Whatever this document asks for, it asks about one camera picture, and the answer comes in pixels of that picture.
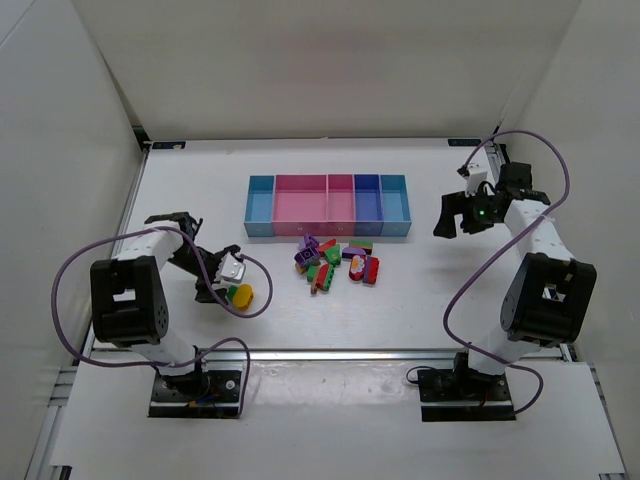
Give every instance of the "sorting tray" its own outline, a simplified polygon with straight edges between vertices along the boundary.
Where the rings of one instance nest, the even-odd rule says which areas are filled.
[[[411,228],[404,175],[255,175],[244,219],[250,237],[406,237]]]

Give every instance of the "green lego brick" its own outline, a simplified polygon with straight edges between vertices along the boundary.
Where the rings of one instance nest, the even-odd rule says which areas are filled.
[[[236,287],[235,285],[231,285],[228,289],[227,289],[227,300],[231,301],[233,299],[233,296],[236,294],[236,292],[238,291],[238,287]]]
[[[307,270],[307,282],[313,282],[313,277],[316,276],[316,270],[320,268],[317,267],[316,265],[311,265],[309,267],[309,270]]]
[[[333,274],[335,272],[335,267],[329,264],[329,270],[327,271],[327,276],[324,279],[324,283],[322,284],[322,290],[325,292],[329,291],[329,287],[331,287],[331,281],[333,280]]]
[[[340,245],[334,245],[324,251],[324,256],[334,267],[340,265],[342,262],[342,256],[340,255]]]
[[[373,242],[366,242],[364,240],[351,240],[349,242],[350,247],[362,248],[367,255],[371,255],[373,252]]]

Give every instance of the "lego brick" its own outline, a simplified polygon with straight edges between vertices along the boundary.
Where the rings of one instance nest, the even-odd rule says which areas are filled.
[[[295,254],[293,259],[303,268],[313,265],[320,260],[320,254],[314,247],[307,247]]]
[[[227,289],[227,301],[231,301],[233,299],[233,296],[236,294],[236,291],[238,290],[238,287],[236,287],[235,285],[231,285],[228,289]]]
[[[365,257],[362,255],[355,255],[351,259],[351,264],[349,265],[349,278],[356,282],[359,282],[364,277],[364,267],[366,264]]]
[[[322,245],[318,246],[316,248],[316,250],[318,250],[319,253],[324,253],[326,250],[330,249],[331,247],[333,247],[336,244],[336,239],[332,238],[331,240],[329,240],[328,242],[323,243]]]
[[[342,250],[342,258],[353,258],[356,255],[366,256],[367,252],[362,248],[358,247],[346,247]]]
[[[304,244],[306,247],[318,248],[318,246],[320,245],[320,242],[316,240],[316,237],[314,237],[310,233],[305,233],[302,239],[304,240]]]
[[[316,284],[318,288],[324,290],[325,292],[329,291],[331,287],[331,282],[333,280],[333,274],[335,272],[335,268],[333,265],[325,264],[320,267],[320,271],[318,273],[318,278],[316,279]]]
[[[232,303],[241,312],[247,310],[253,301],[253,289],[249,284],[240,285],[235,295],[233,295]]]
[[[320,275],[320,267],[315,269],[315,274],[311,279],[311,293],[316,294],[318,291],[318,276]]]
[[[378,269],[380,267],[380,260],[376,257],[367,257],[364,266],[364,277],[362,281],[368,285],[375,285],[378,280]]]
[[[311,265],[309,267],[309,269],[307,270],[307,282],[313,282],[313,277],[316,276],[316,272],[318,271],[319,267],[317,267],[316,265]]]
[[[340,256],[340,245],[334,245],[333,247],[325,250],[324,257],[327,259],[327,262],[334,267],[340,265],[340,262],[342,262],[342,257]]]
[[[373,242],[367,242],[365,240],[351,240],[349,242],[350,247],[361,248],[367,255],[371,255],[373,253]]]

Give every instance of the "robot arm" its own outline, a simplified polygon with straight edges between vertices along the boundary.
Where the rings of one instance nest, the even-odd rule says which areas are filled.
[[[180,229],[193,240],[202,222],[186,212],[150,217],[149,227]],[[240,247],[232,245],[212,254],[198,247],[209,278],[241,283],[245,265],[236,257]],[[160,270],[172,263],[197,277],[196,301],[212,303],[196,256],[181,235],[158,230],[136,238],[116,258],[96,261],[91,266],[93,329],[101,342],[129,348],[150,361],[173,365],[193,359],[196,348],[180,338],[169,325],[167,303]],[[224,300],[226,289],[216,290]],[[158,367],[163,379],[181,393],[194,396],[206,387],[199,364],[183,368]]]
[[[455,238],[455,216],[462,215],[460,226],[464,233],[474,234],[504,223],[515,237],[550,204],[544,192],[533,189],[530,165],[503,165],[495,188],[489,184],[491,195],[484,189],[486,170],[470,165],[458,173],[467,180],[467,188],[443,195],[435,236]],[[549,219],[544,219],[517,246],[522,263],[502,302],[500,323],[480,341],[473,342],[508,363],[542,348],[573,343],[596,281],[593,265],[575,260]],[[496,392],[494,388],[498,383],[506,385],[505,368],[505,363],[467,349],[456,356],[454,369],[446,376],[443,372],[423,374],[423,398],[440,404],[477,395],[484,396],[485,403],[505,400],[508,389],[502,387]],[[483,419],[507,417],[503,410]]]

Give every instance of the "black mounting plate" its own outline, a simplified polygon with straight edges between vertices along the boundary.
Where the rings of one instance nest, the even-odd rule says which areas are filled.
[[[156,373],[149,400],[149,417],[154,418],[235,418],[240,401],[240,370],[208,370],[203,372],[211,387],[219,393],[215,403],[203,403],[189,407],[193,398],[168,389],[162,377]],[[233,382],[233,388],[227,388]]]
[[[438,379],[451,373],[452,370],[444,369],[418,370],[423,422],[487,422],[516,419],[505,375],[494,381],[488,391],[478,392],[477,396],[470,399],[460,395],[457,390],[442,391],[435,387]]]

